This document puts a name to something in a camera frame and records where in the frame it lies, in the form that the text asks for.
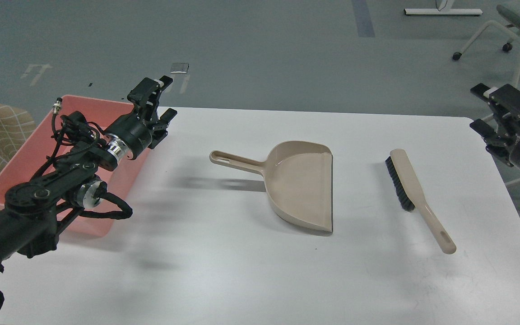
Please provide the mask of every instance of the screw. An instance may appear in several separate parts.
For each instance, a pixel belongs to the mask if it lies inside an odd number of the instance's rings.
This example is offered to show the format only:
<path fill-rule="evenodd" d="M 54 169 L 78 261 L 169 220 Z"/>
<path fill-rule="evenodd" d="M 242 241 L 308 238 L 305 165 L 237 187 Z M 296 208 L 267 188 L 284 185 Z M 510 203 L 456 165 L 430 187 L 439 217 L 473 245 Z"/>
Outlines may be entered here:
<path fill-rule="evenodd" d="M 39 189 L 39 190 L 36 190 L 35 192 L 33 192 L 33 197 L 34 198 L 46 198 L 46 197 L 49 197 L 49 190 L 46 190 L 46 189 Z"/>

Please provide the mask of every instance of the pink bin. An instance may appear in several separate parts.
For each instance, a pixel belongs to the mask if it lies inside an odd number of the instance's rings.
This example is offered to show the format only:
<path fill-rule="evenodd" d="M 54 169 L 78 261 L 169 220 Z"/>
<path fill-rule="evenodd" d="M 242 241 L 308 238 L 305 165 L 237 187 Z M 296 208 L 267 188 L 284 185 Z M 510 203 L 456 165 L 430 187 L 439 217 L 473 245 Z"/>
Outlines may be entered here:
<path fill-rule="evenodd" d="M 63 97 L 60 115 L 69 115 L 74 111 L 80 111 L 88 121 L 93 121 L 99 124 L 102 129 L 105 129 L 120 115 L 130 113 L 133 107 L 134 105 L 131 103 L 66 95 Z M 55 145 L 55 140 L 51 138 L 50 111 L 0 173 L 0 210 L 4 208 L 5 192 L 14 185 L 29 181 L 31 175 L 45 163 L 46 156 L 52 154 Z M 58 154 L 62 154 L 62 149 L 69 150 L 69 148 L 62 147 Z M 149 152 L 148 149 L 144 150 L 136 160 L 122 159 L 113 172 L 99 168 L 97 175 L 107 183 L 107 190 L 110 193 L 125 199 Z M 118 210 L 118 207 L 106 201 L 93 209 L 96 212 L 112 210 Z M 68 211 L 59 214 L 58 220 L 67 213 Z M 67 230 L 102 237 L 109 232 L 113 222 L 114 220 L 111 219 L 77 217 Z"/>

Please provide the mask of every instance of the table surface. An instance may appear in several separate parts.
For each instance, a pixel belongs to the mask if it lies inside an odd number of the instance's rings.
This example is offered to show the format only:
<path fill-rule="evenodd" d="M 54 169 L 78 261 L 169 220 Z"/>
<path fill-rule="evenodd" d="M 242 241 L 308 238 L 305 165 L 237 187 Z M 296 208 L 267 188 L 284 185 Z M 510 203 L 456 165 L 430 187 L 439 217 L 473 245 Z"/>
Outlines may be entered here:
<path fill-rule="evenodd" d="M 480 137 L 459 117 L 178 108 L 103 238 L 4 262 L 0 324 L 520 324 L 520 218 Z M 280 219 L 260 175 L 286 140 L 334 155 L 334 233 Z M 405 212 L 384 160 L 407 151 L 458 249 Z"/>

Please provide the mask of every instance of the dustpan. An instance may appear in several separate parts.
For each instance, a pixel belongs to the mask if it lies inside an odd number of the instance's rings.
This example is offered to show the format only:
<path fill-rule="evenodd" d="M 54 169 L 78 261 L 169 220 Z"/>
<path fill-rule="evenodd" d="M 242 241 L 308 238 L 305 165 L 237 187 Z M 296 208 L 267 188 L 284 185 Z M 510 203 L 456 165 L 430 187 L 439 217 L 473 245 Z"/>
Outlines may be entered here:
<path fill-rule="evenodd" d="M 257 173 L 272 209 L 283 220 L 308 229 L 332 232 L 332 153 L 322 144 L 287 141 L 265 161 L 213 151 L 217 165 Z"/>

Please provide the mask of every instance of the hand brush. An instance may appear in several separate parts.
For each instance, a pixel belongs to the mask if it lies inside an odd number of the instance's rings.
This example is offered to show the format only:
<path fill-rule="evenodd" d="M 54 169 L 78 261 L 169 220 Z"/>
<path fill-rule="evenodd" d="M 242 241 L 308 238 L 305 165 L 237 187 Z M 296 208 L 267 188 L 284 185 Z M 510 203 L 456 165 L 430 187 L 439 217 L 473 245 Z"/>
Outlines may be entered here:
<path fill-rule="evenodd" d="M 409 212 L 417 206 L 437 243 L 439 243 L 442 252 L 446 254 L 454 253 L 456 245 L 428 205 L 421 183 L 417 179 L 417 174 L 414 172 L 406 152 L 402 149 L 392 150 L 385 163 L 388 173 L 392 177 L 392 182 L 395 184 L 400 206 Z"/>

